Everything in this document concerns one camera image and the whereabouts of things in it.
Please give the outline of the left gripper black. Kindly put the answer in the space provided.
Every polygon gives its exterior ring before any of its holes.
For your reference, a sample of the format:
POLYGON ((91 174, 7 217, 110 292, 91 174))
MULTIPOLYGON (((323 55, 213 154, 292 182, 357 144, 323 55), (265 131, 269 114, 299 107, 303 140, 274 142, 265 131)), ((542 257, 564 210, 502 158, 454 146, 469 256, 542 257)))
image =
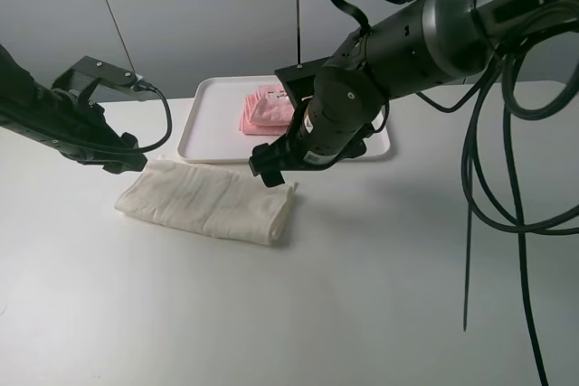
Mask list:
POLYGON ((39 143, 59 151, 81 165, 97 165, 111 174, 140 172, 147 158, 130 151, 138 140, 129 133, 117 134, 105 119, 105 110, 73 89, 44 93, 34 128, 26 132, 39 143))

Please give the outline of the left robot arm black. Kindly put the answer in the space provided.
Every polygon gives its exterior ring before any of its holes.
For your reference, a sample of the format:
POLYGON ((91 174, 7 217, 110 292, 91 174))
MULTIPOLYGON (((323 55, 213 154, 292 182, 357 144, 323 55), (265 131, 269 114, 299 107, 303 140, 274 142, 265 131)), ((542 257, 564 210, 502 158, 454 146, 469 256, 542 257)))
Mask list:
POLYGON ((138 140, 130 133, 118 135, 104 108, 91 100, 99 86, 130 95, 137 82, 131 71, 85 56, 47 88, 2 49, 1 127, 81 165, 111 174, 140 172, 147 158, 135 151, 138 140))

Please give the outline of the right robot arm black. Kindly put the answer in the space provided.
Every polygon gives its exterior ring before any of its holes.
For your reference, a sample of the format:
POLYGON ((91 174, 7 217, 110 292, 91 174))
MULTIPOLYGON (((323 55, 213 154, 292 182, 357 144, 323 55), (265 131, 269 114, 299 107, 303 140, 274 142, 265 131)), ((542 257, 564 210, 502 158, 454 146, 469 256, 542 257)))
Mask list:
POLYGON ((252 173, 269 187, 286 171, 322 171, 366 151, 393 99, 481 72, 514 41, 574 22, 578 0, 385 0, 398 11, 371 24, 330 0, 357 28, 333 55, 277 71, 294 105, 287 131, 252 150, 252 173))

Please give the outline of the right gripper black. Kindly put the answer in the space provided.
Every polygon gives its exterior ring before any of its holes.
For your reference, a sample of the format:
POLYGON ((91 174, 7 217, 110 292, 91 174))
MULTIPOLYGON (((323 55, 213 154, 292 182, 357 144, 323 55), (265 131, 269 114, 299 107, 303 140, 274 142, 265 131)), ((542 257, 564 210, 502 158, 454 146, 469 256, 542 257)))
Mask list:
POLYGON ((382 132, 387 93, 366 67, 323 66, 313 94, 295 108, 286 133, 252 150, 249 166, 268 188, 285 184, 284 171, 322 171, 366 151, 364 140, 382 132))

